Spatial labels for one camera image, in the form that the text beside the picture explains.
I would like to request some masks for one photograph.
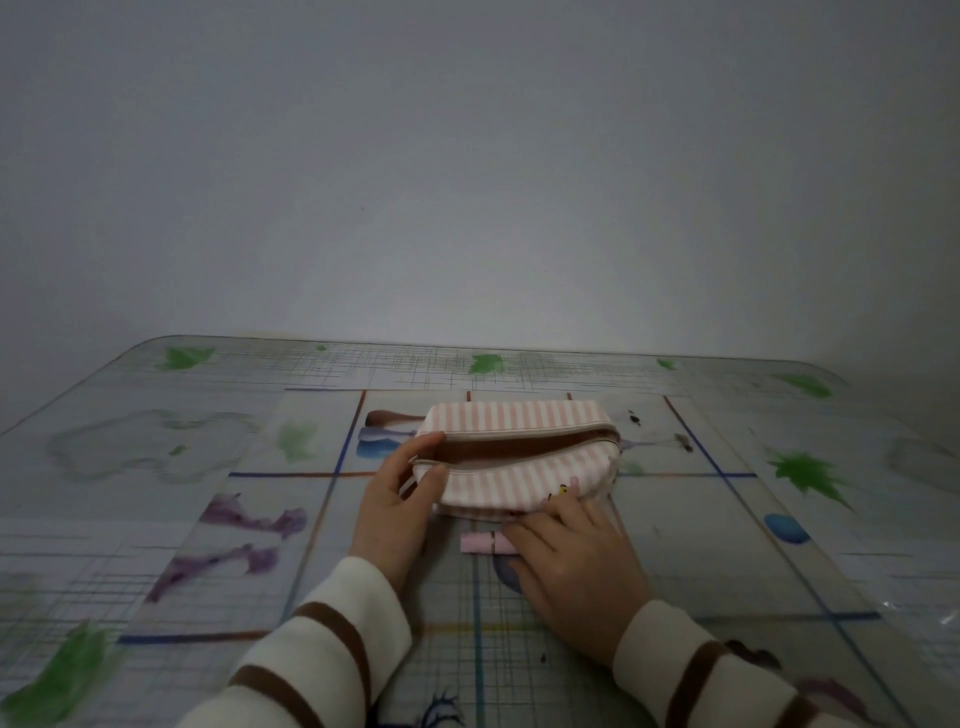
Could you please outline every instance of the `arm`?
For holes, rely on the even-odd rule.
[[[612,667],[663,728],[841,728],[767,670],[731,655],[685,612],[656,601],[629,540],[595,501],[554,497],[504,526],[534,611]]]
[[[422,435],[397,449],[360,504],[350,556],[293,616],[255,644],[220,693],[180,728],[360,728],[410,649],[397,597],[446,486],[437,468],[399,495],[408,462],[444,438]]]

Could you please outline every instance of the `gray wall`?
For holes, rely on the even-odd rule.
[[[266,330],[803,359],[960,441],[957,6],[4,3],[0,425]]]

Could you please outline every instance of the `zipper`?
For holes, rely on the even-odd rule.
[[[573,435],[577,432],[590,432],[592,429],[611,429],[617,432],[616,425],[590,423],[587,425],[567,425],[566,427],[545,427],[535,430],[492,429],[484,432],[447,432],[448,443],[483,442],[485,440],[501,440],[509,437],[511,440],[520,438],[552,437],[553,435]]]
[[[545,455],[528,457],[525,460],[515,460],[512,463],[493,465],[493,466],[490,466],[489,468],[458,468],[457,466],[449,465],[442,460],[425,460],[416,456],[410,458],[409,464],[410,465],[430,465],[430,466],[443,465],[443,466],[446,466],[446,468],[452,473],[454,472],[455,473],[485,473],[486,471],[498,471],[498,470],[502,470],[503,468],[512,468],[514,465],[526,465],[527,463],[536,463],[536,462],[540,462],[541,460],[549,460],[550,458],[553,458],[553,457],[561,457],[562,455],[566,455],[569,452],[573,452],[574,450],[578,450],[587,445],[595,445],[596,443],[613,443],[618,448],[620,447],[620,443],[618,440],[613,440],[609,437],[597,437],[597,438],[594,438],[593,440],[586,440],[585,442],[577,443],[576,445],[571,445],[568,448],[563,448],[559,450],[554,450],[553,452],[548,452]]]

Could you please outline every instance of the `pink and white striped pouch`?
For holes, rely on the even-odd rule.
[[[418,435],[445,432],[433,459],[414,458],[419,482],[434,465],[450,470],[438,511],[502,521],[542,509],[576,486],[598,495],[616,477],[620,434],[595,401],[444,402]]]

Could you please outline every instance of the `white sleeve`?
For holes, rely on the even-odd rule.
[[[659,726],[852,728],[662,601],[647,603],[630,622],[613,657],[613,678]]]
[[[180,728],[361,728],[411,643],[386,577],[349,556]]]

